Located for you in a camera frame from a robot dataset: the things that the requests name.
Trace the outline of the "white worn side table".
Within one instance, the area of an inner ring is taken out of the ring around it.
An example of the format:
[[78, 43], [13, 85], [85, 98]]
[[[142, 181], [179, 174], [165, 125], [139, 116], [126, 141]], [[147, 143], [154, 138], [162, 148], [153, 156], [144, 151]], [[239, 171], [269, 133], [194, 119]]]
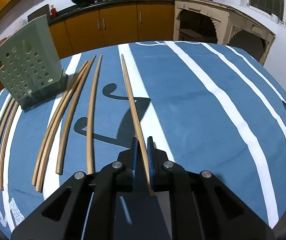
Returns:
[[175, 41], [179, 39], [180, 15], [184, 10], [208, 16], [215, 27], [218, 44], [227, 45], [241, 31], [247, 31], [261, 38], [265, 42], [265, 46], [262, 56], [257, 61], [260, 64], [265, 63], [276, 35], [253, 17], [232, 6], [218, 2], [208, 0], [174, 0], [173, 39]]

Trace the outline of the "blue striped tablecloth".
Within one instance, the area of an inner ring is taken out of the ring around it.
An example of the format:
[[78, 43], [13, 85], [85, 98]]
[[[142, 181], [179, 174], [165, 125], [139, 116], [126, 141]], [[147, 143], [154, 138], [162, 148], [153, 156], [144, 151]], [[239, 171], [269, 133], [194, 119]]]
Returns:
[[61, 97], [18, 110], [6, 146], [0, 228], [7, 236], [77, 171], [86, 171], [91, 86], [95, 170], [132, 144], [135, 130], [123, 78], [127, 66], [143, 136], [185, 170], [209, 170], [266, 224], [286, 211], [286, 92], [248, 53], [216, 44], [138, 42], [61, 61], [73, 76], [94, 59], [72, 118], [62, 175], [55, 138], [40, 193], [31, 184], [44, 133]]

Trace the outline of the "orange lower kitchen cabinets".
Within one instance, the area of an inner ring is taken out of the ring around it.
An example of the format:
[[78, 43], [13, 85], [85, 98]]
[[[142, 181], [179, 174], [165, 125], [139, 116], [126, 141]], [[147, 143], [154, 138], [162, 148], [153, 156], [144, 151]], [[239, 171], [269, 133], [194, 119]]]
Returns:
[[122, 43], [170, 40], [173, 26], [173, 2], [136, 2], [81, 12], [49, 29], [58, 57], [63, 59]]

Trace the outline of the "black countertop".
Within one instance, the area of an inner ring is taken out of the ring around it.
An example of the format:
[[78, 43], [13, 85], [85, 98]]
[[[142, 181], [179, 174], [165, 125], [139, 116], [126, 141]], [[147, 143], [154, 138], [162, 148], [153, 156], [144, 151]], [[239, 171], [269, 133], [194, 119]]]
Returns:
[[136, 2], [173, 2], [174, 0], [93, 0], [89, 4], [78, 6], [73, 5], [68, 8], [65, 8], [57, 13], [57, 17], [49, 21], [49, 25], [54, 24], [55, 22], [63, 21], [66, 18], [71, 17], [72, 15], [80, 14], [81, 12], [86, 12], [90, 10], [106, 8], [113, 5], [123, 5], [127, 3], [136, 3]]

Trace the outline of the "red small bottle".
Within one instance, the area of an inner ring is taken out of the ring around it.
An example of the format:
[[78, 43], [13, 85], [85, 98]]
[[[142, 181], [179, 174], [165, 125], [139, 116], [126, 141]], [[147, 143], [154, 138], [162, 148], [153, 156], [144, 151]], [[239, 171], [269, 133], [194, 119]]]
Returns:
[[51, 15], [51, 19], [57, 17], [57, 11], [56, 11], [56, 9], [55, 9], [53, 4], [50, 6], [50, 15]]

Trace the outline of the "dark cutting board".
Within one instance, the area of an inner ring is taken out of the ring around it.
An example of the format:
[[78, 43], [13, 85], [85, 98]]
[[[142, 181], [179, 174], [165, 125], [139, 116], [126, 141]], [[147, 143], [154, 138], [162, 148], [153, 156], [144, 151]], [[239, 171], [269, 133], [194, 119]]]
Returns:
[[32, 12], [31, 14], [29, 14], [27, 16], [27, 21], [31, 22], [32, 20], [34, 20], [35, 18], [38, 18], [40, 16], [46, 16], [47, 21], [51, 20], [51, 16], [50, 16], [50, 5], [46, 4], [42, 7], [40, 7], [39, 9], [37, 9], [36, 11]]

